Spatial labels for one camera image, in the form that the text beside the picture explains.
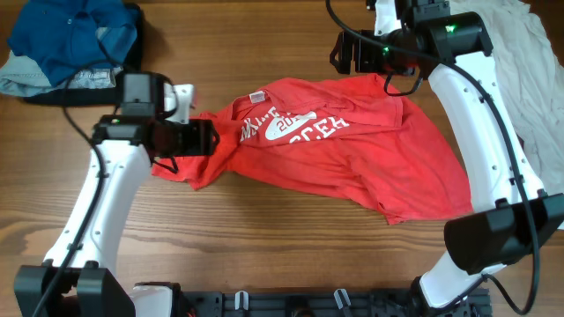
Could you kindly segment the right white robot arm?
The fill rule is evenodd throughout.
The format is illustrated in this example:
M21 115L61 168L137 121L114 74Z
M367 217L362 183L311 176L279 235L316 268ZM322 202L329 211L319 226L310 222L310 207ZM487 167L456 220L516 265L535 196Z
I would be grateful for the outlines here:
M447 1L370 1L373 30L341 26L330 63L352 71L416 74L439 98L471 188L472 214L444 227L446 251L397 302L405 316L474 314L471 295L524 257L532 261L527 314L540 282L540 249L563 221L563 197L546 193L513 129L495 73L494 46L474 11Z

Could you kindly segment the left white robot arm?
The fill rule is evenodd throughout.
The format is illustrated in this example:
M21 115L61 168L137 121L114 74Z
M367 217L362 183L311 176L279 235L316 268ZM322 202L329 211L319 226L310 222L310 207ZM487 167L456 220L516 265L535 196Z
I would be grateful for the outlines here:
M210 156L219 134L192 120L193 85L160 74L129 72L118 85L117 114L100 118L87 142L90 165L76 204L41 265L23 265L14 293L24 316L182 316L176 283L126 291L117 281L122 232L140 185L160 159Z

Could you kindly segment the red soccer t-shirt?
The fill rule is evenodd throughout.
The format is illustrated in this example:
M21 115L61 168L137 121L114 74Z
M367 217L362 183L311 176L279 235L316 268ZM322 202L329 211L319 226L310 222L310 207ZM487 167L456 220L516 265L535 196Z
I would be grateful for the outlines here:
M209 157L162 160L152 172L193 189L224 172L304 193L349 199L394 225L470 213L464 169L425 113L383 90L376 75L284 78L207 113L219 132Z

